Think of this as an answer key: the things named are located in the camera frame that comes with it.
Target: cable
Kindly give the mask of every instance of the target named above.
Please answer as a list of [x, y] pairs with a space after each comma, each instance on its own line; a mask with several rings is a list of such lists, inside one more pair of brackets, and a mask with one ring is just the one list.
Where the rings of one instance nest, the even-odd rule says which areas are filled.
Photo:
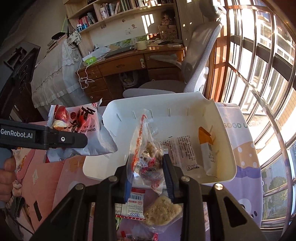
[[30, 230], [26, 229], [26, 228], [25, 228], [23, 225], [21, 225], [21, 224], [20, 224], [20, 223], [14, 218], [14, 217], [12, 217], [8, 210], [7, 210], [7, 213], [8, 213], [8, 215], [11, 217], [11, 219], [12, 219], [17, 225], [21, 226], [24, 230], [26, 230], [27, 232], [29, 232], [30, 234], [33, 235], [33, 233], [32, 233]]
[[[81, 63], [83, 62], [83, 60], [80, 62], [80, 64], [79, 64], [79, 68], [78, 68], [78, 70], [77, 70], [76, 73], [77, 73], [78, 78], [79, 78], [79, 83], [80, 83], [80, 87], [81, 87], [81, 89], [86, 89], [86, 88], [88, 88], [88, 86], [89, 86], [89, 82], [95, 82], [94, 80], [88, 78], [88, 74], [87, 74], [87, 72], [86, 72], [87, 68], [90, 67], [91, 65], [93, 65], [94, 63], [100, 61], [101, 59], [103, 59], [106, 55], [107, 55], [107, 53], [104, 54], [104, 55], [102, 55], [102, 57], [101, 57], [100, 59], [97, 59], [95, 62], [93, 62], [93, 63], [91, 63], [90, 65], [88, 65], [88, 66], [85, 68], [85, 70], [84, 70], [85, 73], [86, 73], [86, 77], [83, 77], [83, 78], [81, 78], [81, 77], [79, 76], [79, 74], [78, 74], [78, 71], [80, 70]], [[82, 87], [81, 82], [84, 82], [85, 84], [87, 84], [87, 86], [86, 86], [86, 87]]]

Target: red snack package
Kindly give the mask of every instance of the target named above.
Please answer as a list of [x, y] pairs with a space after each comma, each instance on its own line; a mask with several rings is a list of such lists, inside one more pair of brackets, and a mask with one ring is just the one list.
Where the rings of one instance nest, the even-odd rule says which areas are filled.
[[85, 148], [49, 149], [47, 157], [50, 162], [62, 161], [74, 155], [97, 156], [117, 151], [97, 107], [98, 102], [67, 108], [60, 105], [51, 106], [47, 126], [60, 131], [84, 133], [88, 143]]
[[54, 108], [54, 117], [52, 127], [59, 131], [65, 130], [69, 125], [69, 112], [65, 106], [56, 105]]

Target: mug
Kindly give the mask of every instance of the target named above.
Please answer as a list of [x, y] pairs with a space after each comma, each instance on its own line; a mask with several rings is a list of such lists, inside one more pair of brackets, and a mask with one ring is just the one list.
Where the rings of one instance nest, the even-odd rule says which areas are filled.
[[137, 50], [145, 50], [147, 48], [146, 46], [146, 40], [136, 42]]

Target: wooden desk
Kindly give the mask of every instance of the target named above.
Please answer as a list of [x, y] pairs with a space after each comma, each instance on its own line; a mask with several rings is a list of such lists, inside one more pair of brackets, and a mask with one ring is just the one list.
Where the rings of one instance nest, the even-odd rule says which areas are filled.
[[184, 58], [184, 47], [169, 48], [165, 46], [148, 47], [146, 50], [131, 50], [98, 61], [78, 71], [80, 77], [86, 77], [94, 82], [89, 82], [84, 92], [93, 102], [103, 98], [101, 106], [110, 101], [123, 98], [124, 91], [118, 74], [133, 70], [139, 71], [139, 85], [152, 80], [179, 80], [184, 81], [181, 70], [173, 64], [150, 59], [151, 55], [176, 54], [178, 61]]

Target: chair backrest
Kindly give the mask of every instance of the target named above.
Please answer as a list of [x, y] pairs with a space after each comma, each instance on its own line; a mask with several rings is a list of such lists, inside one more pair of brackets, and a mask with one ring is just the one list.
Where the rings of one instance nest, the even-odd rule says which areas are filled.
[[221, 28], [220, 22], [207, 22], [194, 30], [181, 64], [182, 74], [187, 84], [184, 92], [194, 92], [195, 84], [209, 59]]

